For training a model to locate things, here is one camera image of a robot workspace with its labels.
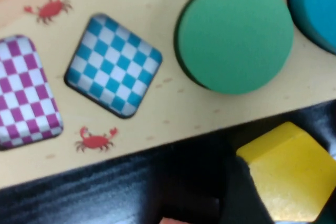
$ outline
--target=checkered pattern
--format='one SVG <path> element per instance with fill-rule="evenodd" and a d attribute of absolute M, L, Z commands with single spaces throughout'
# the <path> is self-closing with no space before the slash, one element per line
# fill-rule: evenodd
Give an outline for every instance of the checkered pattern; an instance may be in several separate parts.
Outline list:
<path fill-rule="evenodd" d="M 120 117 L 138 109 L 161 53 L 107 16 L 94 17 L 66 74 L 70 86 Z"/>
<path fill-rule="evenodd" d="M 62 132 L 62 120 L 33 43 L 0 40 L 0 146 L 11 148 Z"/>

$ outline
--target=crab illustration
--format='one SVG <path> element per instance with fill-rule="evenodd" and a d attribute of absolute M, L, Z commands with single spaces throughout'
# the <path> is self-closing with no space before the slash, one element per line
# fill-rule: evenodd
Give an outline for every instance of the crab illustration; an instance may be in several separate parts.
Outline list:
<path fill-rule="evenodd" d="M 110 136 L 92 135 L 87 127 L 82 127 L 79 131 L 82 141 L 77 141 L 75 144 L 77 146 L 76 150 L 84 150 L 86 148 L 96 149 L 100 148 L 102 151 L 105 148 L 105 151 L 109 150 L 109 145 L 114 146 L 110 140 L 117 134 L 117 128 L 110 130 Z"/>
<path fill-rule="evenodd" d="M 69 8 L 72 9 L 69 0 L 49 0 L 42 7 L 37 7 L 36 12 L 33 11 L 31 6 L 25 6 L 24 11 L 36 15 L 38 22 L 42 20 L 43 23 L 48 25 L 48 21 L 52 21 L 52 18 L 57 16 L 62 10 L 68 13 Z"/>

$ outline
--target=yellow block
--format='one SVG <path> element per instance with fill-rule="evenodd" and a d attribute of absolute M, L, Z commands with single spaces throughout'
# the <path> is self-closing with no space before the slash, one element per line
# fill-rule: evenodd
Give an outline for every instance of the yellow block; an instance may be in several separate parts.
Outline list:
<path fill-rule="evenodd" d="M 307 132 L 285 123 L 241 147 L 274 221 L 315 221 L 336 187 L 336 161 Z"/>

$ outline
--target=green circle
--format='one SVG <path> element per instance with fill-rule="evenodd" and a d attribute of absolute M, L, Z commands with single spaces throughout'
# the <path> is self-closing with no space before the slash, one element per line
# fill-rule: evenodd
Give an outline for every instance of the green circle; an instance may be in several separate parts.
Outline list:
<path fill-rule="evenodd" d="M 199 84 L 242 94 L 269 82 L 293 44 L 283 0 L 191 0 L 176 28 L 181 66 Z"/>

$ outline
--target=beige board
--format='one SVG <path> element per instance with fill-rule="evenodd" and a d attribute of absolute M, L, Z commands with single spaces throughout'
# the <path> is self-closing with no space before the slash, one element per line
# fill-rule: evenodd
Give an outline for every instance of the beige board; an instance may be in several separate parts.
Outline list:
<path fill-rule="evenodd" d="M 0 0 L 0 38 L 28 36 L 36 45 L 64 121 L 57 138 L 0 152 L 0 188 L 138 152 L 187 137 L 336 97 L 336 57 L 318 48 L 297 29 L 287 64 L 265 87 L 244 95 L 223 95 L 193 83 L 179 67 L 173 47 L 176 20 L 188 0 L 70 0 L 73 10 L 46 26 L 25 14 L 26 5 L 46 0 Z M 163 63 L 136 115 L 124 120 L 67 87 L 64 73 L 83 31 L 104 13 L 161 51 Z M 96 134 L 116 127 L 107 152 L 76 152 L 79 130 Z"/>

